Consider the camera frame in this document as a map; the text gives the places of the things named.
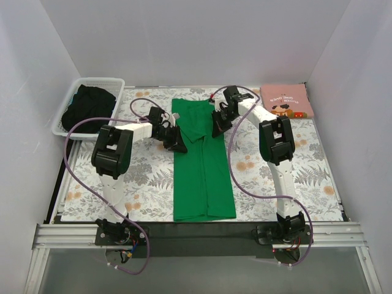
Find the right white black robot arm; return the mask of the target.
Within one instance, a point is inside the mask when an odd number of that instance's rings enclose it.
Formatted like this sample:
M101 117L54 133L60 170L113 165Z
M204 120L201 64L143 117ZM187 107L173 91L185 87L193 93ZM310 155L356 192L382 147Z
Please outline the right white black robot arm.
M287 244L294 242L305 231L306 221L303 207L296 199L292 175L295 142L290 119L266 110L258 103L260 96L251 90L245 94L237 86L218 90L223 91L223 98L216 98L218 91L215 91L208 99L214 106L212 136L216 138L231 129L237 118L248 120L258 129L260 155L271 171L276 192L275 196L264 196L264 199L275 198L277 203L276 228L266 232L266 237Z

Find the green t shirt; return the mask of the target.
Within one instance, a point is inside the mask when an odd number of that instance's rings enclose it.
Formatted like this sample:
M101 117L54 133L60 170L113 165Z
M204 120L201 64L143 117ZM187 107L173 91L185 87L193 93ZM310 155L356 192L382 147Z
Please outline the green t shirt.
M173 99L171 110L187 153L174 154L173 219L206 222L236 218L225 141L213 138L212 112L206 100Z

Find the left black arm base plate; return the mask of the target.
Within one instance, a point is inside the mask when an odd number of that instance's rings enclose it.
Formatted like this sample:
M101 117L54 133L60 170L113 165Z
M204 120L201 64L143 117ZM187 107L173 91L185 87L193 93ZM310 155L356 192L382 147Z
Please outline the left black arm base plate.
M142 227L145 233L142 233L137 227L132 225L116 227L99 227L97 229L94 244L97 246L145 246L146 236L149 236L149 227Z

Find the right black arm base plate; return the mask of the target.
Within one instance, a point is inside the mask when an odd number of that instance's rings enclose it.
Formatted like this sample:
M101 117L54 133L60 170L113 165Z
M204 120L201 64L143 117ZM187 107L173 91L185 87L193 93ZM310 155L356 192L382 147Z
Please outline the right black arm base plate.
M294 233L284 233L275 223L259 224L251 230L251 236L260 245L272 244L309 244L310 226L306 225L303 230Z

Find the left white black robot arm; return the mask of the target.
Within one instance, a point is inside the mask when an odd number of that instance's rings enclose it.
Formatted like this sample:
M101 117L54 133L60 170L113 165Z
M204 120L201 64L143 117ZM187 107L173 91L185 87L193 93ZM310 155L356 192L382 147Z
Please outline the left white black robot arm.
M131 238L131 232L123 222L127 216L124 176L130 167L133 144L153 138L161 141L169 151L187 153L177 119L177 113L168 114L159 107L151 107L144 120L123 126L104 125L99 131L91 162L103 185L103 198L108 208L105 217L96 223L115 244L126 244Z

